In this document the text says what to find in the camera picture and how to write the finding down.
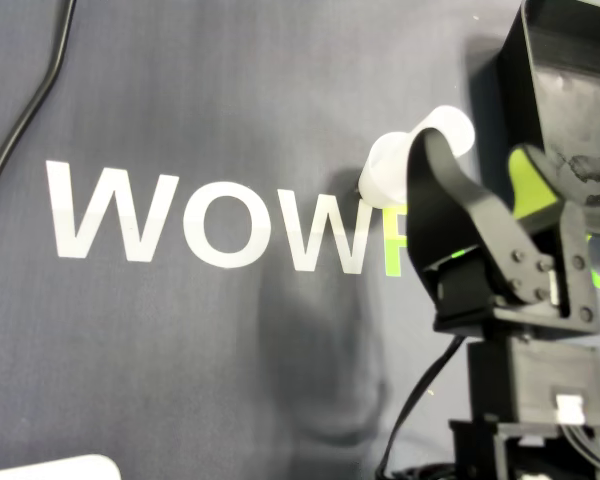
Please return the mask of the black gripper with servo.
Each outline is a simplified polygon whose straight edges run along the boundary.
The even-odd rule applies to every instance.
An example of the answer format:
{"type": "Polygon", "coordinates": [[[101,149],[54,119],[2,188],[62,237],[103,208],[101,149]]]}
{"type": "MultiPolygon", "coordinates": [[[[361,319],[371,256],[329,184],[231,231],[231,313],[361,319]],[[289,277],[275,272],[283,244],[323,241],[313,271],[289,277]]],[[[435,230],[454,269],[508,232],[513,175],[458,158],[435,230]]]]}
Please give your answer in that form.
{"type": "Polygon", "coordinates": [[[498,196],[464,174],[441,131],[425,128],[414,138],[407,162],[408,253],[434,297],[436,332],[549,341],[600,334],[593,284],[555,259],[588,260],[584,212],[543,174],[545,159],[529,144],[509,156],[518,222],[498,196]],[[435,285],[433,266],[473,246],[478,252],[439,267],[435,285]]]}

